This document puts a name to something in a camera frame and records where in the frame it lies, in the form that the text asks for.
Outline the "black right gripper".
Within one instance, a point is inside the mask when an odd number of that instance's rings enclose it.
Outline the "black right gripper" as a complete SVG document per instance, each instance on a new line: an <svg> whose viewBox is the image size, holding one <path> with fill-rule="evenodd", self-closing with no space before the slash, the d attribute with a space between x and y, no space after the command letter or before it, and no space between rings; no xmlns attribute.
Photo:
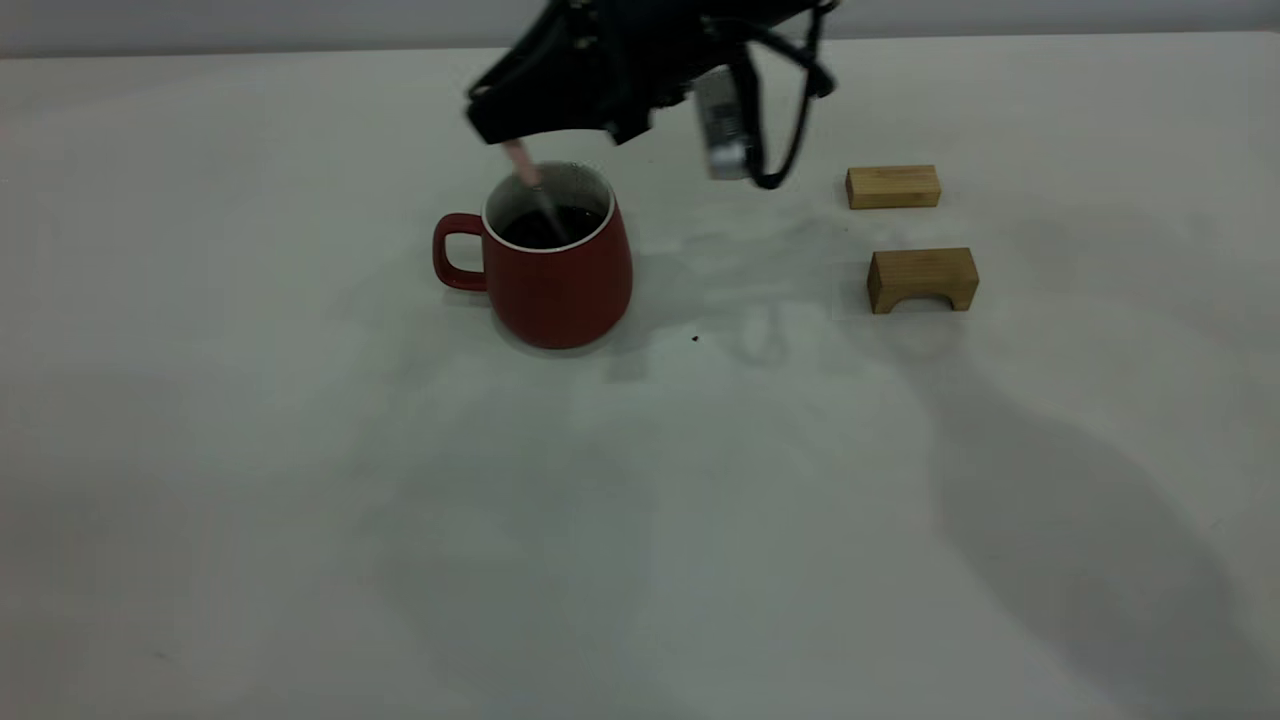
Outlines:
<svg viewBox="0 0 1280 720"><path fill-rule="evenodd" d="M701 1L550 1L535 40L513 46L468 91L465 118L497 145L603 129L616 145L652 128L723 61Z"/></svg>

